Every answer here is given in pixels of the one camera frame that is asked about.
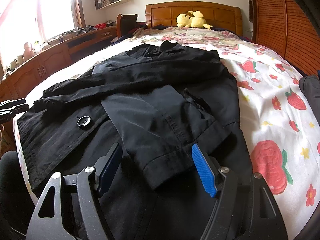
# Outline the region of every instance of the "screw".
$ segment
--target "screw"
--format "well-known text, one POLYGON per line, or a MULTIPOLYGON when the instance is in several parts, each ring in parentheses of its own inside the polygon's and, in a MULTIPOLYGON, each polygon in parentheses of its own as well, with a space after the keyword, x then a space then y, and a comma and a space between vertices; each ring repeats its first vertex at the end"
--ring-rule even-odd
POLYGON ((256 179, 261 179, 261 178, 262 178, 262 175, 261 175, 260 173, 256 172, 256 173, 254 174, 254 177, 255 177, 256 179))
POLYGON ((53 179, 57 179, 57 178, 59 178, 60 177, 60 175, 61 175, 61 173, 60 172, 55 172, 54 174, 52 174, 52 178, 53 179))
POLYGON ((86 168, 84 169, 84 171, 85 171, 86 173, 90 173, 90 172, 92 172, 93 170, 94 170, 94 168, 93 168, 92 166, 86 167, 86 168))
POLYGON ((229 170, 228 167, 222 166, 222 167, 220 168, 220 171, 221 171, 222 173, 228 173, 230 170, 229 170))

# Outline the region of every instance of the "coat button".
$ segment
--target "coat button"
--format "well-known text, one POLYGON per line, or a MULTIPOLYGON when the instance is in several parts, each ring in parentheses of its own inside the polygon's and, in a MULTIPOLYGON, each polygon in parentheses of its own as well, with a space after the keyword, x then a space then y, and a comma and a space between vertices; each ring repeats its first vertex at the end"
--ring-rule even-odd
POLYGON ((90 121, 91 121, 90 116, 83 116, 78 120, 78 126, 85 127, 90 123, 90 121))

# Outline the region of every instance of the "wooden headboard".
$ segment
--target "wooden headboard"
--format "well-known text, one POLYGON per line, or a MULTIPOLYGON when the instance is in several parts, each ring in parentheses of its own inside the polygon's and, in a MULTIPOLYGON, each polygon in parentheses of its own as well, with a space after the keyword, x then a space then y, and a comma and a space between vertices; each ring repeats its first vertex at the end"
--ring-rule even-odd
POLYGON ((238 7, 199 1, 177 1, 146 5, 146 24, 149 28, 162 24, 177 26, 176 18, 185 11, 200 11, 208 24, 225 28, 242 36, 242 17, 238 7))

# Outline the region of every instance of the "wooden desk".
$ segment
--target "wooden desk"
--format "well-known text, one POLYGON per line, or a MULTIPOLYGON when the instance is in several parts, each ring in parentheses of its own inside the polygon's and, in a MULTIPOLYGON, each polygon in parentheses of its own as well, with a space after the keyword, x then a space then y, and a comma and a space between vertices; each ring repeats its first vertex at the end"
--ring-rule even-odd
MULTIPOLYGON (((24 98, 38 84, 53 73, 69 67, 82 58, 100 50, 111 43, 117 36, 116 27, 110 26, 101 30, 92 31, 69 40, 58 43, 16 68, 10 76, 0 84, 0 102, 24 98)), ((4 140, 10 142, 5 150, 16 150, 13 135, 13 122, 4 124, 4 140)))

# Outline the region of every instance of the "wooden chair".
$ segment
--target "wooden chair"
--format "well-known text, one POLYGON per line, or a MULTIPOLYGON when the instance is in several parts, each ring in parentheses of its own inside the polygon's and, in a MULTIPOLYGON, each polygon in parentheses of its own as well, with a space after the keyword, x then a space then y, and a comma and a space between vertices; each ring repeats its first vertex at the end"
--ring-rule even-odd
POLYGON ((138 14, 123 15, 119 14, 117 18, 117 36, 118 38, 127 34, 130 30, 138 28, 137 24, 138 14))

